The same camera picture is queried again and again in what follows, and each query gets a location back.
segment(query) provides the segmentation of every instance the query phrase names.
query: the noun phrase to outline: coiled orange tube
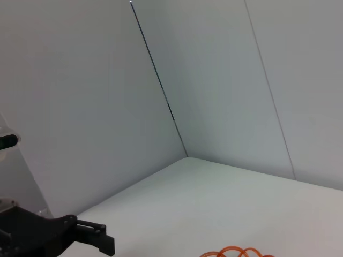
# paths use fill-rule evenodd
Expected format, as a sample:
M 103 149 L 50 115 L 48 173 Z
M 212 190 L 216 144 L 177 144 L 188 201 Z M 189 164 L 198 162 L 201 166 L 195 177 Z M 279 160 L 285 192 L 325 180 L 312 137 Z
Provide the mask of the coiled orange tube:
M 249 257 L 248 254 L 247 254 L 247 251 L 252 251 L 254 253 L 257 254 L 258 257 L 274 257 L 272 255 L 262 255 L 258 250 L 256 250 L 255 248 L 247 248 L 247 249 L 242 249 L 240 247 L 237 247 L 237 246 L 228 246 L 228 247 L 225 247 L 223 248 L 221 251 L 219 252 L 208 252 L 208 253 L 204 253 L 202 256 L 200 257 L 209 257 L 209 256 L 216 256 L 216 257 L 226 257 L 224 255 L 225 252 L 228 252 L 228 251 L 238 251 L 240 252 L 240 254 L 238 255 L 238 257 Z

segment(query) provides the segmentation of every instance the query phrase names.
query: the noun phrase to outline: white table surface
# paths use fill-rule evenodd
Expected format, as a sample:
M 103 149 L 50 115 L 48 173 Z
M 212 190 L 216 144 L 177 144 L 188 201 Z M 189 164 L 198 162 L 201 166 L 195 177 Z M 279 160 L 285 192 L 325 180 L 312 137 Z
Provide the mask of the white table surface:
M 343 255 L 342 191 L 195 158 L 79 218 L 106 224 L 120 257 L 198 257 L 229 245 L 275 257 Z M 105 257 L 79 243 L 62 256 Z

